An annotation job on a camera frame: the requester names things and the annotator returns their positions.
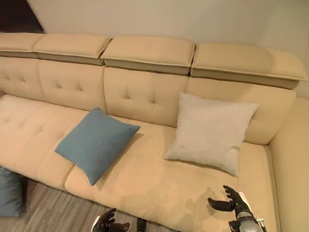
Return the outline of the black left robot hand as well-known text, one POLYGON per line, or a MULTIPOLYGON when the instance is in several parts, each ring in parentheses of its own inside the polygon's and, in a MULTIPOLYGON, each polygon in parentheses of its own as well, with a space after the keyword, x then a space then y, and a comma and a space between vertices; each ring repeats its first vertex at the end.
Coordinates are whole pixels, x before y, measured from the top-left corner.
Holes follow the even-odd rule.
POLYGON ((130 223, 115 223, 114 213, 116 208, 112 208, 95 219, 91 232, 127 232, 130 223))

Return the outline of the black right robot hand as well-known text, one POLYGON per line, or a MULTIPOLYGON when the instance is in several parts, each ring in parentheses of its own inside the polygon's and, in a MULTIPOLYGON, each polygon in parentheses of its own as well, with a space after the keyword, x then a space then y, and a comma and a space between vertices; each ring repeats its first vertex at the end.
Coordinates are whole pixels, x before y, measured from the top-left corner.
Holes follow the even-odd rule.
POLYGON ((218 201, 212 198, 208 198, 208 203, 213 209, 225 212, 235 211, 236 216, 242 212, 249 213, 251 216, 253 215, 248 205, 241 198, 241 195, 238 192, 226 185, 223 185, 223 188, 230 201, 218 201))

